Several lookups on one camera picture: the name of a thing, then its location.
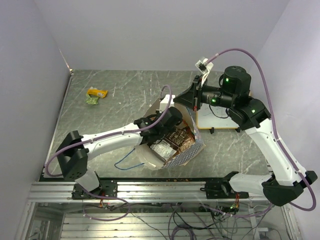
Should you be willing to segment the checkered paper bag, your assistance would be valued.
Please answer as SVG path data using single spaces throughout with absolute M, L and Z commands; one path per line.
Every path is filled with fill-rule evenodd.
M 173 132 L 155 143 L 135 146 L 127 155 L 116 162 L 119 170 L 130 170 L 146 166 L 150 170 L 160 170 L 176 166 L 184 166 L 195 158 L 205 147 L 201 134 L 190 111 L 184 106 L 171 102 L 182 114 L 182 122 L 173 128 Z M 131 167 L 119 167 L 130 154 L 135 153 L 140 163 Z

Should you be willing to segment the brown snack bag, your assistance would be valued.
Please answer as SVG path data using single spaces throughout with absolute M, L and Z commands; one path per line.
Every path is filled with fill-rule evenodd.
M 177 146 L 177 151 L 173 155 L 173 157 L 186 151 L 196 142 L 195 135 L 191 131 L 191 128 L 189 126 L 186 126 L 184 128 L 176 127 L 175 130 L 172 133 L 168 134 L 163 140 L 167 140 L 168 142 Z

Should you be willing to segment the yellow snack bar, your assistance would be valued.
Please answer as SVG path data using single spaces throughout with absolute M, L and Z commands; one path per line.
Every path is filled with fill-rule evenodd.
M 108 94 L 108 91 L 107 90 L 100 90 L 100 89 L 97 89 L 94 87 L 90 87 L 86 93 L 90 96 L 95 96 L 98 98 L 105 98 Z

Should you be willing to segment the green snack packet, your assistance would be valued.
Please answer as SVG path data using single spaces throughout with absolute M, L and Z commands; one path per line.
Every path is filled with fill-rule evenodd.
M 97 96 L 87 96 L 85 102 L 89 105 L 97 105 L 99 101 L 99 97 Z

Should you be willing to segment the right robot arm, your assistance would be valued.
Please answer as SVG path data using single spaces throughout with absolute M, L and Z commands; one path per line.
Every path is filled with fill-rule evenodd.
M 233 171 L 220 186 L 226 198 L 237 192 L 265 196 L 275 206 L 282 207 L 297 199 L 318 176 L 302 167 L 276 137 L 272 115 L 264 103 L 250 96 L 251 76 L 240 66 L 229 66 L 220 76 L 219 87 L 207 85 L 204 76 L 196 76 L 191 86 L 173 101 L 193 111 L 202 104 L 222 107 L 227 115 L 258 146 L 271 166 L 272 174 L 249 175 Z

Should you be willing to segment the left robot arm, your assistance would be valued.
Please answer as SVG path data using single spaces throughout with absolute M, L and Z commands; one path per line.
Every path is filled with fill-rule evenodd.
M 156 111 L 115 130 L 89 135 L 81 135 L 77 130 L 71 131 L 56 150 L 63 179 L 75 181 L 84 187 L 89 198 L 96 199 L 102 193 L 102 184 L 98 174 L 88 169 L 90 160 L 124 147 L 159 143 L 182 120 L 182 113 L 171 106 L 166 112 Z

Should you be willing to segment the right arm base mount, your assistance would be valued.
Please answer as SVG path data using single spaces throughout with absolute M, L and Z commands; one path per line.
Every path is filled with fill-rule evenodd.
M 208 181 L 200 191 L 205 193 L 207 199 L 235 199 L 236 197 L 248 199 L 250 196 L 248 192 L 233 190 L 226 180 Z

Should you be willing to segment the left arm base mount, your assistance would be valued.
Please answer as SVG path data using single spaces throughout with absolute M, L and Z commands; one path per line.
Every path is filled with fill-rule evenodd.
M 118 193 L 118 185 L 114 180 L 102 179 L 99 181 L 99 187 L 92 190 L 90 193 L 98 196 L 116 197 Z M 97 198 L 85 192 L 83 188 L 78 183 L 76 183 L 71 193 L 71 199 L 90 200 Z

